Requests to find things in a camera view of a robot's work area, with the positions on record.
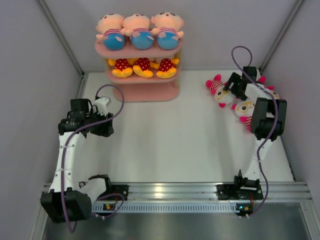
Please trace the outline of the small baby doll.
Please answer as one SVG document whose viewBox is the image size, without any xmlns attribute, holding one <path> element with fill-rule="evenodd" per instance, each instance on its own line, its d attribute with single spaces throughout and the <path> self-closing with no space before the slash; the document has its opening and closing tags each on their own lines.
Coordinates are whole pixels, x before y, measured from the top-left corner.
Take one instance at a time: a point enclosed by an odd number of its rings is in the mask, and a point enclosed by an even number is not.
<svg viewBox="0 0 320 240">
<path fill-rule="evenodd" d="M 163 50 L 175 49 L 184 37 L 181 30 L 184 20 L 172 12 L 161 12 L 151 17 L 154 28 L 151 33 L 156 36 L 158 46 Z"/>
</svg>

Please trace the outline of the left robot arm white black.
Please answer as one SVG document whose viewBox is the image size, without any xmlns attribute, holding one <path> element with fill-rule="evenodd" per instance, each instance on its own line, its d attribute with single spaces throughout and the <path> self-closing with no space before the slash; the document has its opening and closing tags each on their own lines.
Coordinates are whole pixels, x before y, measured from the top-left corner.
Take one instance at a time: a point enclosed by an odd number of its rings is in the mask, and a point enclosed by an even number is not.
<svg viewBox="0 0 320 240">
<path fill-rule="evenodd" d="M 72 99 L 67 117 L 58 124 L 59 153 L 52 184 L 40 203 L 54 223 L 87 220 L 92 204 L 99 197 L 109 199 L 113 187 L 107 174 L 84 156 L 87 137 L 109 137 L 114 133 L 108 97 L 95 101 Z"/>
</svg>

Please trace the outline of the yellow plush red dotted dress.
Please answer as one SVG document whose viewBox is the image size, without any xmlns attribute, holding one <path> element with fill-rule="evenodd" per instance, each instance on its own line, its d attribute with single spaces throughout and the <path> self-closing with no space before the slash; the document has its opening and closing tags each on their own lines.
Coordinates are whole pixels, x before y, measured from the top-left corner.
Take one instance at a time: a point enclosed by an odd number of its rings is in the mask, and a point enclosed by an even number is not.
<svg viewBox="0 0 320 240">
<path fill-rule="evenodd" d="M 111 73 L 117 78 L 127 78 L 133 74 L 132 65 L 127 58 L 108 59 L 108 64 L 113 67 Z"/>
</svg>

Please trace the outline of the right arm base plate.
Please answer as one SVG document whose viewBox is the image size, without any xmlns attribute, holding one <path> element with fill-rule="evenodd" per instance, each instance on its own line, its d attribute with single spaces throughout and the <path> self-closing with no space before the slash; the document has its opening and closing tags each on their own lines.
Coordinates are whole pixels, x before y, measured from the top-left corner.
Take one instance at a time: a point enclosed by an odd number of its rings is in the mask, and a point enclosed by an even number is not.
<svg viewBox="0 0 320 240">
<path fill-rule="evenodd" d="M 216 186 L 219 200 L 262 200 L 264 198 L 261 187 L 238 187 L 234 184 L 218 184 Z"/>
</svg>

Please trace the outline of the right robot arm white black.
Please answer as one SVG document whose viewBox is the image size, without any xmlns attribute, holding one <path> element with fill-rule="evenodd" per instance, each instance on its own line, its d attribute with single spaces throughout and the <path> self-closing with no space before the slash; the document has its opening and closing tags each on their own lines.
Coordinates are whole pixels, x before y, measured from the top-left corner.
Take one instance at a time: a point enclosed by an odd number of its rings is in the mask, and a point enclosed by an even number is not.
<svg viewBox="0 0 320 240">
<path fill-rule="evenodd" d="M 232 191 L 240 199 L 247 199 L 249 195 L 255 200 L 263 199 L 260 178 L 265 174 L 261 162 L 285 128 L 287 101 L 265 83 L 266 78 L 258 76 L 255 67 L 244 66 L 241 75 L 233 73 L 225 84 L 225 89 L 235 96 L 232 110 L 255 137 L 251 160 L 234 177 Z"/>
</svg>

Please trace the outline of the white plush yellow glasses front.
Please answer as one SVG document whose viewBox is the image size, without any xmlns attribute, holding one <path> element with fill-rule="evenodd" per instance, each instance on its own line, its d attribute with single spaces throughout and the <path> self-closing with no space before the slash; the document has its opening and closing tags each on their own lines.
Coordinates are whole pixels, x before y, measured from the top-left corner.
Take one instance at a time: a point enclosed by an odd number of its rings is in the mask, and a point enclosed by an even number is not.
<svg viewBox="0 0 320 240">
<path fill-rule="evenodd" d="M 245 128 L 250 132 L 252 116 L 255 109 L 253 101 L 249 98 L 246 100 L 237 99 L 235 103 L 231 105 L 231 109 L 239 118 L 239 121 L 244 124 Z"/>
</svg>

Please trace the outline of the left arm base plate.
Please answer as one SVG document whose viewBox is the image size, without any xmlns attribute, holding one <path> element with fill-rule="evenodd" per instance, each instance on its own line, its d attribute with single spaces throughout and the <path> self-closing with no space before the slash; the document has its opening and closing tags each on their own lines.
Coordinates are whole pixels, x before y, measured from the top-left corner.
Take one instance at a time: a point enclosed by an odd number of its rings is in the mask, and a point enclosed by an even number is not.
<svg viewBox="0 0 320 240">
<path fill-rule="evenodd" d="M 122 201 L 122 197 L 125 201 L 128 200 L 129 186 L 127 184 L 113 184 L 108 186 L 106 191 L 99 195 L 98 201 Z"/>
</svg>

